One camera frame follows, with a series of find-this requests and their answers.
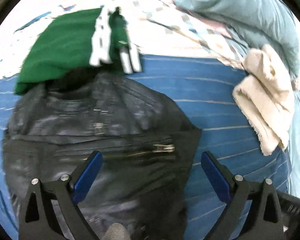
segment black leather jacket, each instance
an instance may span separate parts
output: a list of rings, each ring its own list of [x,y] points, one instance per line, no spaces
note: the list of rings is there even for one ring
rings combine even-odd
[[[132,239],[181,240],[182,193],[201,130],[167,96],[120,75],[101,72],[71,91],[61,84],[31,89],[5,131],[4,169],[16,216],[33,178],[57,180],[97,149],[104,164],[79,203],[95,233],[101,238],[118,222]]]

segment silver bolt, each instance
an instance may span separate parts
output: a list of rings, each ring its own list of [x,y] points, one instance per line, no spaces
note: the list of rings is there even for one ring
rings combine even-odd
[[[32,181],[31,181],[31,184],[32,185],[35,185],[35,184],[37,184],[39,182],[39,180],[37,179],[37,178],[35,178],[35,179],[33,179]]]
[[[61,176],[61,180],[62,181],[66,181],[66,180],[68,180],[69,179],[69,175],[68,174],[63,174],[62,176]]]
[[[234,178],[237,181],[243,181],[243,177],[241,175],[235,175]]]
[[[266,184],[271,185],[272,184],[272,180],[271,179],[266,179]]]

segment cream fleece cloth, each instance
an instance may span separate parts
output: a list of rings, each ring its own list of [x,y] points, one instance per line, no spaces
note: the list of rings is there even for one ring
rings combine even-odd
[[[243,61],[249,76],[233,90],[237,105],[256,131],[263,155],[285,149],[294,113],[290,75],[278,54],[266,44],[251,49]]]

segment clothing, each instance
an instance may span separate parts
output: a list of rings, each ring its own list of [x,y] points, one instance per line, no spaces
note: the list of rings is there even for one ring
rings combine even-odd
[[[3,141],[5,179],[16,216],[33,178],[53,181],[70,174],[98,149],[103,167],[79,203],[98,237],[116,222],[132,239],[182,240],[183,188],[201,130],[167,96],[117,74],[96,75],[98,70],[75,69],[40,83],[16,104]],[[84,75],[90,80],[69,91]],[[174,151],[128,156],[158,145],[173,145]],[[56,213],[62,217],[60,210]],[[66,226],[61,227],[69,238]]]
[[[101,11],[101,8],[81,10],[57,17],[39,36],[24,60],[15,93],[23,95],[38,82],[58,79],[74,68],[91,66],[91,38]],[[123,72],[120,49],[129,48],[125,20],[118,9],[106,16],[111,28],[106,53],[111,60],[105,63],[109,71]]]
[[[286,149],[294,113],[294,95],[288,70],[270,45],[252,49],[244,59],[248,77],[233,90],[237,105],[258,134],[261,151],[270,155]]]

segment pink fabric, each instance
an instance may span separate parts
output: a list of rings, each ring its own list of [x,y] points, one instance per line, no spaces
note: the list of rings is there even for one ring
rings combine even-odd
[[[176,7],[176,5],[174,4],[174,0],[160,0],[161,2],[165,3],[166,5],[168,5],[171,8],[175,8],[179,11],[183,11],[189,15],[191,15],[192,17],[200,20],[201,22],[203,22],[205,24],[205,27],[207,29],[210,30],[214,30],[216,32],[219,32],[221,35],[228,37],[228,38],[232,38],[231,35],[227,32],[225,25],[220,23],[220,22],[216,22],[216,21],[211,21],[208,19],[203,18],[202,16],[200,16],[197,13],[191,12],[191,11],[184,11],[181,8]]]

